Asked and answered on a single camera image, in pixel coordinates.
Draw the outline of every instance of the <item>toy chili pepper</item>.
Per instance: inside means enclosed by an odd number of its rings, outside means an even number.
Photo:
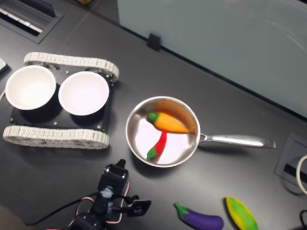
[[[166,130],[167,132],[172,133],[189,133],[189,130],[186,127],[168,114],[148,113],[147,118],[153,122],[157,129]]]
[[[162,134],[158,142],[148,151],[147,160],[157,159],[161,156],[166,144],[166,131],[162,130]]]
[[[221,230],[224,221],[219,216],[209,216],[181,206],[178,202],[174,204],[179,218],[189,226],[198,230]]]

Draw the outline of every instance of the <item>white bowl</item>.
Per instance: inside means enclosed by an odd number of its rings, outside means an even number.
[[[59,103],[70,114],[85,116],[101,109],[109,97],[107,81],[94,72],[78,72],[68,77],[59,89]]]
[[[54,75],[42,66],[26,66],[14,72],[5,86],[9,103],[17,109],[32,110],[45,105],[57,87]]]

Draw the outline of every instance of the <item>black cable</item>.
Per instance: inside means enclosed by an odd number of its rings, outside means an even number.
[[[98,192],[95,192],[95,193],[90,194],[90,195],[87,195],[87,196],[96,196],[96,195],[98,195],[98,194],[99,194]],[[46,220],[47,218],[53,216],[53,215],[56,214],[56,213],[62,211],[63,209],[65,209],[65,208],[67,208],[67,207],[69,207],[69,206],[71,206],[71,205],[74,205],[74,204],[80,202],[81,199],[82,199],[82,198],[77,199],[77,200],[75,200],[75,201],[72,201],[72,202],[70,202],[70,203],[68,203],[68,204],[66,204],[66,205],[64,205],[64,206],[62,206],[62,207],[60,207],[60,208],[58,208],[57,210],[55,210],[55,211],[49,213],[48,215],[44,216],[43,218],[39,219],[38,221],[36,221],[36,222],[34,222],[34,223],[25,223],[25,222],[24,222],[24,224],[25,224],[26,226],[34,226],[34,225],[36,225],[36,224],[39,224],[40,222]]]
[[[306,224],[305,224],[305,222],[304,222],[304,220],[303,220],[303,214],[304,214],[304,212],[307,212],[307,210],[303,210],[303,211],[301,211],[301,212],[299,213],[299,220],[301,221],[304,230],[307,230],[307,226],[306,226]]]

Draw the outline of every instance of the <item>red chili pepper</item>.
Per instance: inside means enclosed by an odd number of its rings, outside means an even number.
[[[147,160],[157,159],[161,156],[166,144],[166,131],[162,130],[162,134],[158,142],[148,151]]]

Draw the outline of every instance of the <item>dark gray table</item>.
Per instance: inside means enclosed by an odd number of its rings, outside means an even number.
[[[165,53],[67,1],[55,1],[65,17],[40,44],[0,26],[0,56],[12,71],[23,66],[31,51],[105,58],[120,69],[107,150],[41,149],[13,145],[0,138],[0,202],[23,221],[35,221],[74,199],[96,191],[104,167],[127,160],[130,194],[153,204],[142,218],[124,218],[116,229],[187,229],[172,204],[220,215],[227,220],[222,198],[233,196],[250,209],[262,230],[290,230],[299,226],[305,197],[287,192],[275,166],[290,131],[307,138],[307,124],[262,100]],[[11,72],[0,79],[0,91]],[[57,82],[63,78],[57,75]],[[137,160],[126,143],[125,123],[143,99],[168,95],[190,105],[208,134],[248,134],[275,139],[277,148],[248,149],[218,146],[198,149],[184,164],[156,169]],[[12,107],[0,103],[0,130],[9,125]],[[62,227],[73,207],[39,227]]]

